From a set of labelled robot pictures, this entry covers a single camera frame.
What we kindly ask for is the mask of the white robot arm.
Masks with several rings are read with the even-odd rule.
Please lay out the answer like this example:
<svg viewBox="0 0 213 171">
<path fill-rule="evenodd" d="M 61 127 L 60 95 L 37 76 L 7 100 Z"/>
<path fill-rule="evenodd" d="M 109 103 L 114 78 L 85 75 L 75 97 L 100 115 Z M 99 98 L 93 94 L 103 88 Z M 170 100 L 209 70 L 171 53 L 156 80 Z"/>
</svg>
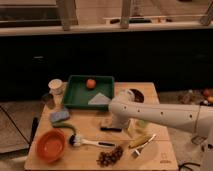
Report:
<svg viewBox="0 0 213 171">
<path fill-rule="evenodd" d="M 121 90 L 109 103 L 114 128 L 128 127 L 131 118 L 195 133 L 207 140 L 201 171 L 213 171 L 213 107 L 186 104 L 148 104 L 137 89 Z"/>
</svg>

